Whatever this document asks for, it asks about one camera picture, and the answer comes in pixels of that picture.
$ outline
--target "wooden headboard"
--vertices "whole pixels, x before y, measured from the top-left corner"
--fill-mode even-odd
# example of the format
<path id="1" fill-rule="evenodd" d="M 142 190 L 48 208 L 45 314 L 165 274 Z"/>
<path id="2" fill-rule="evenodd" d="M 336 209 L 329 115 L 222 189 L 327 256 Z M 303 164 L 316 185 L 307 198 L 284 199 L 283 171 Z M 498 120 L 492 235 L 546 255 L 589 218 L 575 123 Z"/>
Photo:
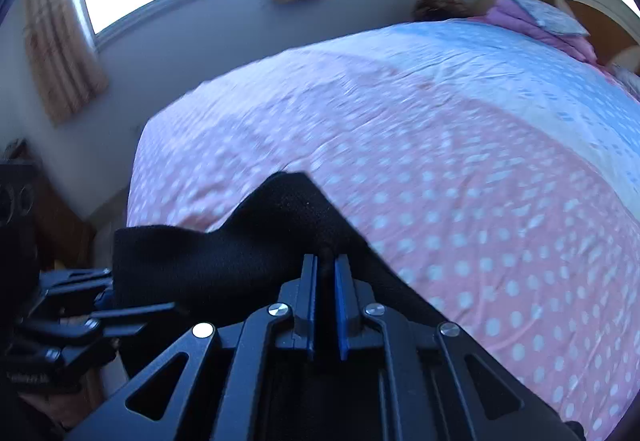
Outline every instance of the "wooden headboard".
<path id="1" fill-rule="evenodd" d="M 495 0 L 478 0 L 474 13 L 483 15 Z M 575 17 L 591 33 L 588 37 L 599 62 L 616 62 L 640 71 L 640 17 L 621 0 L 543 0 Z"/>

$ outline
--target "black garment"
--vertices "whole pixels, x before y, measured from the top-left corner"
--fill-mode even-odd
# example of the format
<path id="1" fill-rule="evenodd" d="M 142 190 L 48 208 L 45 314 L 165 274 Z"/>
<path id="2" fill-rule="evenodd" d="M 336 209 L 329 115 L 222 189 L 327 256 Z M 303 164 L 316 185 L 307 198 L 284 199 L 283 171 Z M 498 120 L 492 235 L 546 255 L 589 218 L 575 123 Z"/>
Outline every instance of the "black garment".
<path id="1" fill-rule="evenodd" d="M 409 320 L 445 320 L 367 245 L 305 174 L 277 173 L 244 199 L 216 231 L 167 226 L 115 234 L 117 307 L 176 301 L 216 326 L 241 322 L 273 303 L 280 286 L 300 276 L 305 253 L 325 265 L 346 253 L 353 278 Z M 328 276 L 322 271 L 321 277 Z"/>

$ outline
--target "bedspread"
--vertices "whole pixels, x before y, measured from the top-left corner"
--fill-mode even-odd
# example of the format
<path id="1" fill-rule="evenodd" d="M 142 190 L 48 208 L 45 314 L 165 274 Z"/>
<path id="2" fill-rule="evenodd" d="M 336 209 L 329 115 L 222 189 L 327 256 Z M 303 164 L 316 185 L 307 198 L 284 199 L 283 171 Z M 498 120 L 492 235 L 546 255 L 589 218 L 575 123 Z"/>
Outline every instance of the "bedspread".
<path id="1" fill-rule="evenodd" d="M 473 21 L 288 50 L 142 134 L 128 225 L 218 227 L 304 170 L 388 265 L 604 439 L 640 387 L 640 106 L 597 69 Z"/>

